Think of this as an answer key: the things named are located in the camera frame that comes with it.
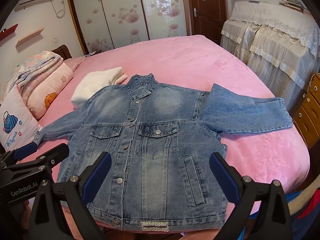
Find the wooden bed headboard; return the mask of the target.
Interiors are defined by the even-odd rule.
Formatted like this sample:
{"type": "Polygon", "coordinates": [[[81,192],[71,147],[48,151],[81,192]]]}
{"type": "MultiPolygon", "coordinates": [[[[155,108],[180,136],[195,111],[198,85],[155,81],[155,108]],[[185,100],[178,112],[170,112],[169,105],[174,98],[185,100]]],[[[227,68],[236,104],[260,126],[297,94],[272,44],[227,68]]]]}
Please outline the wooden bed headboard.
{"type": "Polygon", "coordinates": [[[56,49],[52,50],[52,52],[56,53],[57,55],[60,55],[63,58],[63,60],[67,60],[67,59],[71,59],[72,58],[72,56],[70,54],[70,51],[69,51],[68,47],[65,44],[63,44],[63,45],[57,47],[56,49]]]}

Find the lace covered furniture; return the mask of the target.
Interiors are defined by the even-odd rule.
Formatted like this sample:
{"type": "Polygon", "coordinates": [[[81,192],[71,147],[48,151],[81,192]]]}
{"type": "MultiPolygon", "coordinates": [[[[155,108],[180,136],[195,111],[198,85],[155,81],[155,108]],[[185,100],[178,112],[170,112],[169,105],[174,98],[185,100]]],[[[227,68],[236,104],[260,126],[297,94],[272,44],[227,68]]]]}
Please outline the lace covered furniture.
{"type": "Polygon", "coordinates": [[[319,70],[319,27],[301,12],[237,1],[220,46],[246,64],[291,109],[319,70]]]}

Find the floral sliding wardrobe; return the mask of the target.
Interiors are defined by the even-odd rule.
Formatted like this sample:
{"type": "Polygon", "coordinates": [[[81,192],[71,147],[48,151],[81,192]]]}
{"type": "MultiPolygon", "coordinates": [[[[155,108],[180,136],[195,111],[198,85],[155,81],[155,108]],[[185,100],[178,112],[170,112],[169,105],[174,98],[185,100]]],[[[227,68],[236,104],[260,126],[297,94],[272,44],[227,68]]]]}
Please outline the floral sliding wardrobe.
{"type": "Polygon", "coordinates": [[[68,0],[84,54],[190,34],[186,0],[68,0]]]}

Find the pink plush bed cover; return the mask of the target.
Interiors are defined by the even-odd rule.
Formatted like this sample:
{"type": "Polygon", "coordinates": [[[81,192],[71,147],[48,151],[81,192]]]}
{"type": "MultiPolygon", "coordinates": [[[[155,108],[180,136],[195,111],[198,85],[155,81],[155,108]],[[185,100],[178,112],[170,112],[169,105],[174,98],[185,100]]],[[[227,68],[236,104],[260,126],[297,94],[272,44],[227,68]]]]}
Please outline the pink plush bed cover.
{"type": "MultiPolygon", "coordinates": [[[[122,67],[128,78],[153,75],[159,83],[210,92],[221,87],[241,96],[276,98],[239,59],[203,36],[184,36],[145,41],[91,56],[80,64],[73,79],[61,91],[40,120],[43,127],[76,110],[71,97],[90,72],[122,67]]],[[[40,142],[40,152],[66,138],[40,142]]],[[[279,180],[285,191],[298,187],[307,177],[309,153],[294,126],[261,134],[221,134],[230,165],[255,181],[279,180]]]]}

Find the pink wall shelf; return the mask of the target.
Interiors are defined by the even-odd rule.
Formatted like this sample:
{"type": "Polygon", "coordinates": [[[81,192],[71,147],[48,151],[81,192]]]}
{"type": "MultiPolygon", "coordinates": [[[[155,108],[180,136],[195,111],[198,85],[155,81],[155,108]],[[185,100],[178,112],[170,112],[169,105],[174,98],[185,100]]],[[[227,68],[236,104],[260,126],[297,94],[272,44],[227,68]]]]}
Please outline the pink wall shelf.
{"type": "Polygon", "coordinates": [[[40,35],[40,34],[43,32],[43,30],[44,30],[44,27],[39,28],[39,29],[37,29],[37,30],[35,30],[35,31],[33,31],[33,32],[25,35],[24,37],[20,38],[20,39],[17,41],[17,43],[16,43],[16,45],[15,45],[15,48],[21,46],[21,45],[24,44],[25,42],[27,42],[27,41],[31,40],[32,38],[36,37],[37,35],[40,35]]]}

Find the folded white fleece garment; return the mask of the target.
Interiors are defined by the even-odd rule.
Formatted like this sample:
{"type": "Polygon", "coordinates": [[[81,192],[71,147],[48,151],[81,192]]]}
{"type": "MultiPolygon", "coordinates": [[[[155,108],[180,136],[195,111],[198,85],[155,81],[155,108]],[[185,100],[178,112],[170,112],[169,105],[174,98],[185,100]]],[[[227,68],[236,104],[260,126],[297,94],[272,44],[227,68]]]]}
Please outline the folded white fleece garment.
{"type": "Polygon", "coordinates": [[[71,97],[74,109],[79,109],[97,91],[106,86],[119,85],[128,78],[122,67],[88,73],[77,85],[71,97]]]}

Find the wooden drawer cabinet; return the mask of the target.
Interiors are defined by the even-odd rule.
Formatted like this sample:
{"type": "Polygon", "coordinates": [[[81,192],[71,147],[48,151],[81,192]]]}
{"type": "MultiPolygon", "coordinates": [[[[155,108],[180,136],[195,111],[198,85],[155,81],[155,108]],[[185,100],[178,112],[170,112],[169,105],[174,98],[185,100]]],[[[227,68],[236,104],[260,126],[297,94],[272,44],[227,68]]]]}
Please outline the wooden drawer cabinet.
{"type": "Polygon", "coordinates": [[[293,123],[308,149],[319,141],[320,126],[320,79],[319,73],[313,74],[302,104],[293,116],[293,123]]]}

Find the brown wooden door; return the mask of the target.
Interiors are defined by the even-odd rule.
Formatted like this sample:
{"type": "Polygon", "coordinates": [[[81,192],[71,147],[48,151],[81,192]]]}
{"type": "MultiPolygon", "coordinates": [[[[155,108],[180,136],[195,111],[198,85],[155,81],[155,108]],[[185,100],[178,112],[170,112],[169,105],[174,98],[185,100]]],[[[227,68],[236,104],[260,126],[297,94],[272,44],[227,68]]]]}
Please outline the brown wooden door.
{"type": "Polygon", "coordinates": [[[221,31],[227,20],[226,0],[189,0],[191,32],[220,44],[221,31]]]}

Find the red wall shelf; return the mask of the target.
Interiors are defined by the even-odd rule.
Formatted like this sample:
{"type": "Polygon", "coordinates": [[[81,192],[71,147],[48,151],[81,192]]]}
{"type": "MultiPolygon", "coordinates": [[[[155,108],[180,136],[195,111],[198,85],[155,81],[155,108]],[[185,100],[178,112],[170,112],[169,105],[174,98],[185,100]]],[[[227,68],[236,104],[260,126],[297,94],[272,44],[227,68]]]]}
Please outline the red wall shelf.
{"type": "Polygon", "coordinates": [[[9,35],[13,34],[15,32],[15,30],[17,29],[18,24],[13,25],[12,27],[10,27],[9,29],[3,29],[0,32],[0,41],[2,41],[3,39],[5,39],[6,37],[8,37],[9,35]]]}

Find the pink cartoon pillow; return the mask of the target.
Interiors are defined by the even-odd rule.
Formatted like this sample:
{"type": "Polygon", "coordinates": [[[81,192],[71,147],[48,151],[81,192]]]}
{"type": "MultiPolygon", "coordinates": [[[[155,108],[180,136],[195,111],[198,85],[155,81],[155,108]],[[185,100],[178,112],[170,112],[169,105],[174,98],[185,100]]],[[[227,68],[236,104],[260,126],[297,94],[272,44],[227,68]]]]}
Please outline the pink cartoon pillow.
{"type": "Polygon", "coordinates": [[[42,129],[26,107],[17,86],[14,86],[1,104],[1,145],[6,151],[31,143],[42,129]]]}

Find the blue denim jacket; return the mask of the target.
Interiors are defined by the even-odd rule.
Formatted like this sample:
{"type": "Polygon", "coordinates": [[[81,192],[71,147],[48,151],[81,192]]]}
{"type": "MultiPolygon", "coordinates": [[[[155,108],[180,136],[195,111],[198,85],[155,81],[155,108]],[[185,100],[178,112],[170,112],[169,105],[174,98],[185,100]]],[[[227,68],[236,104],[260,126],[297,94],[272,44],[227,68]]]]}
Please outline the blue denim jacket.
{"type": "Polygon", "coordinates": [[[64,182],[108,152],[112,166],[88,210],[97,221],[127,231],[188,232],[223,227],[226,197],[209,167],[225,156],[221,134],[261,134],[291,128],[281,98],[210,92],[134,75],[107,86],[82,107],[41,129],[36,143],[66,138],[64,182]]]}

